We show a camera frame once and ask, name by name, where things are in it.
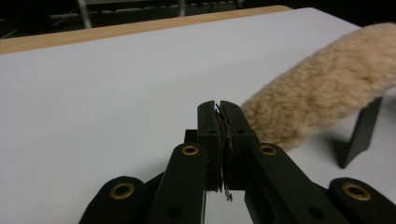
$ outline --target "fluffy toy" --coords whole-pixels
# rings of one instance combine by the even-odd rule
[[[396,86],[396,24],[359,29],[264,86],[241,107],[262,142],[299,146]]]

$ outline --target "plush object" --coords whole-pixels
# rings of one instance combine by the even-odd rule
[[[256,92],[241,107],[262,142],[284,149],[396,86],[396,24],[342,36]]]

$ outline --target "beige fur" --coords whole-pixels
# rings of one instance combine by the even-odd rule
[[[242,104],[262,142],[290,149],[396,86],[396,24],[359,29],[305,58]]]

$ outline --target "dark background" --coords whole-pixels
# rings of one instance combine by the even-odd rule
[[[188,3],[201,5],[203,1],[210,0],[188,0]],[[116,10],[120,7],[169,7],[176,4],[177,0],[162,0],[101,7]],[[77,0],[0,0],[0,19],[3,19],[2,25],[6,26],[6,30],[29,27],[50,33],[50,15],[68,13],[77,5]],[[242,8],[273,5],[315,7],[359,26],[384,21],[396,22],[396,0],[245,0]]]

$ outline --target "black mechanical part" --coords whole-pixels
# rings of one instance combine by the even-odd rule
[[[206,149],[197,144],[174,149],[146,223],[204,223],[206,157]]]
[[[262,204],[267,205],[260,209],[274,214],[271,223],[349,223],[280,147],[258,144],[251,151],[249,164],[254,174],[251,178],[256,181],[250,186],[259,187],[248,197],[262,198]],[[250,214],[261,211],[247,208]],[[255,223],[267,223],[264,218]]]
[[[143,223],[144,184],[128,176],[108,181],[88,205],[79,224]]]
[[[328,197],[352,223],[389,224],[396,221],[396,205],[359,180],[334,179]]]
[[[198,106],[197,130],[186,131],[163,174],[146,184],[126,176],[109,181],[80,223],[204,223],[205,193],[222,185],[228,200],[230,189],[246,192],[255,224],[396,220],[395,205],[375,189],[350,178],[329,189],[312,183],[280,147],[259,142],[239,106],[211,101]]]

